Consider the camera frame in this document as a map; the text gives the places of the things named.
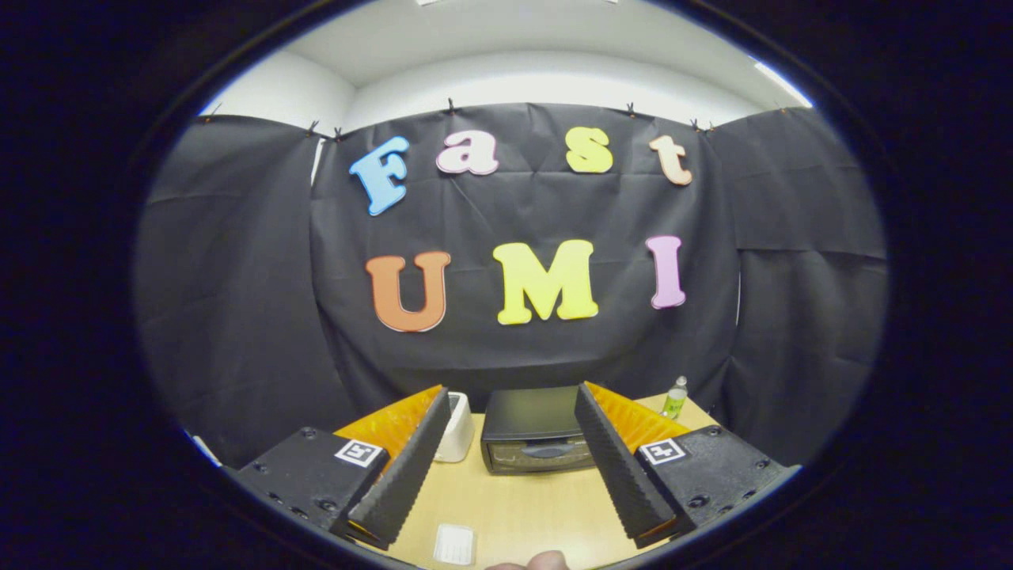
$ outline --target table surface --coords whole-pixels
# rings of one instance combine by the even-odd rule
[[[661,394],[637,402],[659,412],[665,398]],[[597,469],[490,475],[478,442],[485,415],[472,417],[475,435],[467,457],[457,464],[433,464],[397,541],[388,552],[376,552],[422,568],[462,570],[501,562],[524,565],[540,552],[559,550],[571,570],[585,570],[667,544],[637,549],[626,538]],[[691,430],[717,423],[688,399],[678,421]],[[474,531],[471,566],[433,558],[437,528],[443,523]]]

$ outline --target plastic bottle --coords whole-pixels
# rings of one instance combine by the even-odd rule
[[[670,420],[679,418],[679,413],[683,411],[683,404],[686,402],[686,377],[679,377],[676,386],[669,391],[669,397],[665,399],[665,407],[661,408],[661,415]]]

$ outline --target letter m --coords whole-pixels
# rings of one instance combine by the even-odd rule
[[[588,319],[598,315],[598,305],[591,298],[589,261],[595,246],[591,241],[569,239],[559,244],[549,270],[535,256],[527,243],[503,243],[492,256],[503,265],[503,310],[497,319],[501,325],[524,325],[531,321],[531,311],[524,296],[542,321],[552,316],[552,308],[562,294],[559,319]]]

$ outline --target wrinkled fabric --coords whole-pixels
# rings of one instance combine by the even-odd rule
[[[608,172],[572,171],[572,127],[608,134]],[[466,130],[495,137],[491,174],[437,167],[444,139]],[[670,181],[648,147],[664,135],[686,149],[690,184]],[[396,136],[410,143],[395,180],[406,193],[371,216],[348,170]],[[226,465],[437,384],[482,411],[493,390],[590,381],[640,398],[679,376],[715,419],[790,465],[812,459],[864,387],[887,302],[885,243],[859,164],[811,109],[708,132],[580,105],[432,112],[323,142],[311,186],[318,141],[252,117],[194,125],[142,216],[136,303],[152,377]],[[682,240],[680,307],[650,305],[644,241],[655,235]],[[527,243],[548,268],[569,239],[594,244],[599,314],[500,325],[493,248]],[[412,261],[434,250],[452,259],[443,321],[387,328],[366,262],[403,257],[402,305],[418,311]]]

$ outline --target pink letter i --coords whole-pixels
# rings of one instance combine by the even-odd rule
[[[654,309],[679,307],[686,303],[686,294],[679,287],[679,246],[682,240],[675,235],[655,235],[647,238],[647,248],[654,252],[654,273],[657,292],[650,300]]]

